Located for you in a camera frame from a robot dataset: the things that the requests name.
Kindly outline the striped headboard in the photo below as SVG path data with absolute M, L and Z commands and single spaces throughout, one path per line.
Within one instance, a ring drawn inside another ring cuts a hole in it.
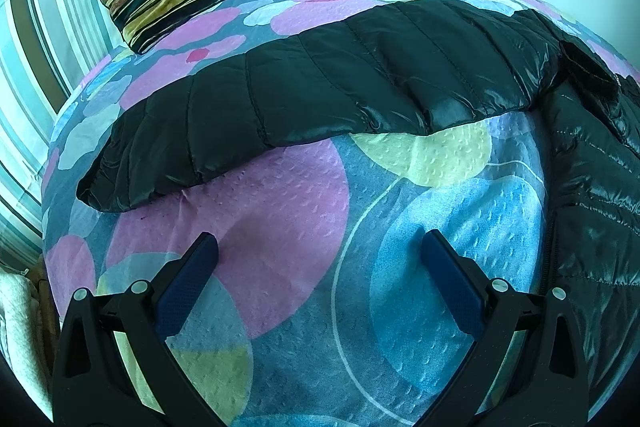
M 42 251 L 41 187 L 58 115 L 92 80 L 105 82 L 125 66 L 160 80 L 192 72 L 236 50 L 238 38 L 215 30 L 235 12 L 210 18 L 198 41 L 175 32 L 133 56 L 100 0 L 1 0 L 1 260 L 21 270 Z

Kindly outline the black puffer jacket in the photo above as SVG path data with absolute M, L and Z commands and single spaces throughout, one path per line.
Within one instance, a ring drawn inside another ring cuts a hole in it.
M 542 279 L 568 292 L 598 407 L 639 353 L 639 86 L 536 11 L 398 2 L 225 58 L 126 110 L 76 194 L 123 212 L 277 147 L 518 110 L 551 141 Z

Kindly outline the colourful dotted bed sheet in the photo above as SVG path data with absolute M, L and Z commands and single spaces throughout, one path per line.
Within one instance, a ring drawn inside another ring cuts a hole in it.
M 564 287 L 542 279 L 552 147 L 534 110 L 430 135 L 346 133 L 277 147 L 123 212 L 77 197 L 116 120 L 145 96 L 262 44 L 410 1 L 226 0 L 167 37 L 181 32 L 207 54 L 198 35 L 232 8 L 214 35 L 238 38 L 236 50 L 181 77 L 144 80 L 139 67 L 125 66 L 73 95 L 42 188 L 44 260 L 58 313 L 79 287 L 103 296 L 151 280 L 208 232 L 218 263 L 166 343 L 225 424 L 410 426 L 473 343 L 421 260 L 426 232 L 438 230 L 490 279 L 538 295 L 559 287 L 570 301 Z M 459 1 L 504 15 L 536 11 L 639 83 L 607 43 L 548 5 Z

